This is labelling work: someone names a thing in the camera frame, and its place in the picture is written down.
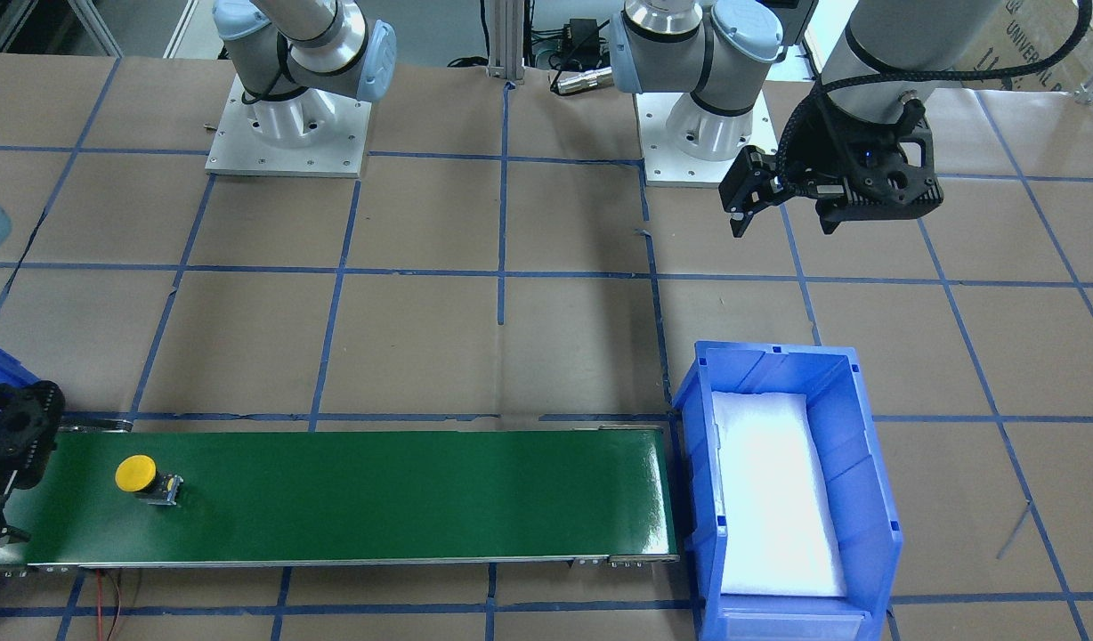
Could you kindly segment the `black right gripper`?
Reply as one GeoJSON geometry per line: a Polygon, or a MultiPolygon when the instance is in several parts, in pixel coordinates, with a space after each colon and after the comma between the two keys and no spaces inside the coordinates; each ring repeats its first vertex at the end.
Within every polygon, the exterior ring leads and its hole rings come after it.
{"type": "Polygon", "coordinates": [[[31,541],[28,531],[8,524],[5,504],[12,490],[42,482],[63,410],[64,394],[52,381],[0,383],[0,547],[31,541]]]}

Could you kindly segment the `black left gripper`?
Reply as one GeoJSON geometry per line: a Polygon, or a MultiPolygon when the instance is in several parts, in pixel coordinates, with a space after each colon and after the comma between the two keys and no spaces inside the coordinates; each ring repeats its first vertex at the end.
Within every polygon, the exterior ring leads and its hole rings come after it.
{"type": "Polygon", "coordinates": [[[734,238],[745,235],[754,215],[791,196],[814,200],[824,235],[844,222],[896,222],[935,211],[943,190],[922,100],[903,98],[895,123],[865,123],[827,94],[808,94],[781,129],[778,162],[759,147],[742,147],[720,182],[734,238]]]}

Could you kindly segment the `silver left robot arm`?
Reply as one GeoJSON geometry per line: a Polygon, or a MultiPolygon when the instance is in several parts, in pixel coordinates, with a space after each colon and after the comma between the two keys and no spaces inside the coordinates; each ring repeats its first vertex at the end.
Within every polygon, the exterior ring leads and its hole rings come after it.
{"type": "MultiPolygon", "coordinates": [[[[824,234],[844,222],[901,222],[943,203],[926,102],[936,88],[1050,69],[1083,40],[1093,5],[1076,4],[1063,44],[1014,68],[957,70],[994,1],[860,1],[777,150],[722,142],[720,202],[734,237],[794,198],[815,203],[824,234]]],[[[785,50],[785,28],[759,1],[627,1],[609,20],[609,57],[624,93],[677,93],[678,145],[708,158],[712,126],[747,127],[785,50]]]]}

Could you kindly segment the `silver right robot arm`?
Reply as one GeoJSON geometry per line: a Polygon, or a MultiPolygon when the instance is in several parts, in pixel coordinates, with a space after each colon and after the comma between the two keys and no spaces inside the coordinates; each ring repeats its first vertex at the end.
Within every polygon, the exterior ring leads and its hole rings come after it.
{"type": "MultiPolygon", "coordinates": [[[[209,174],[359,178],[371,106],[393,78],[392,26],[354,1],[218,1],[213,20],[237,77],[209,174]]],[[[62,410],[58,386],[0,349],[0,547],[28,540],[5,503],[42,479],[62,410]]]]}

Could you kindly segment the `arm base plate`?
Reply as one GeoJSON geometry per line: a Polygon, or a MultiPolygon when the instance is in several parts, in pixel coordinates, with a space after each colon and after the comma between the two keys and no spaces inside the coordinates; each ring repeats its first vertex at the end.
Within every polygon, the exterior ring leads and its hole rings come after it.
{"type": "Polygon", "coordinates": [[[207,154],[209,174],[359,179],[375,105],[316,89],[246,105],[233,78],[207,154]]]}
{"type": "Polygon", "coordinates": [[[777,150],[762,94],[738,117],[703,110],[689,93],[635,97],[645,180],[657,187],[717,187],[745,145],[777,150]]]}

